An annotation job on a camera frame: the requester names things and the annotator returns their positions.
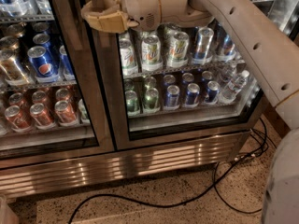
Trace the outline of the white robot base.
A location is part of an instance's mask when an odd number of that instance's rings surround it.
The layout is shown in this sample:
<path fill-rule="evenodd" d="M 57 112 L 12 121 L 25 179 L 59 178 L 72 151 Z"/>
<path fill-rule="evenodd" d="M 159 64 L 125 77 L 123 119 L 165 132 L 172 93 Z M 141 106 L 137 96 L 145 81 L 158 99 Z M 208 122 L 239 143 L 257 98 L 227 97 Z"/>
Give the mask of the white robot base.
<path fill-rule="evenodd" d="M 299 130 L 290 131 L 273 157 L 261 224 L 299 224 Z"/>

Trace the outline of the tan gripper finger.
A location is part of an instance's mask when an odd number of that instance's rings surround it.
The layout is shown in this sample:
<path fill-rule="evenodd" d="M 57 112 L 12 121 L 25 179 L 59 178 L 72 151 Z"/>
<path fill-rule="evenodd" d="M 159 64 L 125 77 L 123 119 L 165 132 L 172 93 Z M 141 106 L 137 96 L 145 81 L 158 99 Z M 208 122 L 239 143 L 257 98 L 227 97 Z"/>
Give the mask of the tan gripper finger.
<path fill-rule="evenodd" d="M 104 10 L 105 15 L 122 12 L 121 0 L 104 0 Z"/>
<path fill-rule="evenodd" d="M 96 11 L 93 2 L 89 2 L 83 6 L 81 16 L 91 28 L 105 33 L 120 34 L 129 28 L 139 26 L 137 21 L 131 20 L 127 13 L 121 11 L 120 5 L 113 5 L 103 11 Z"/>

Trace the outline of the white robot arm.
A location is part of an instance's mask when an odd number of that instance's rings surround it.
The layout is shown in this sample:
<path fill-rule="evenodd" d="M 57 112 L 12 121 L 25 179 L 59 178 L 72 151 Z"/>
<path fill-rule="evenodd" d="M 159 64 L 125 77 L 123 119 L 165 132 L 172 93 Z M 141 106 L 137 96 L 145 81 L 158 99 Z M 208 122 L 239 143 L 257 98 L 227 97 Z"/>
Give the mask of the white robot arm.
<path fill-rule="evenodd" d="M 106 33 L 156 29 L 164 23 L 204 26 L 216 19 L 235 42 L 270 104 L 290 129 L 299 128 L 299 48 L 250 0 L 103 0 L 81 16 Z"/>

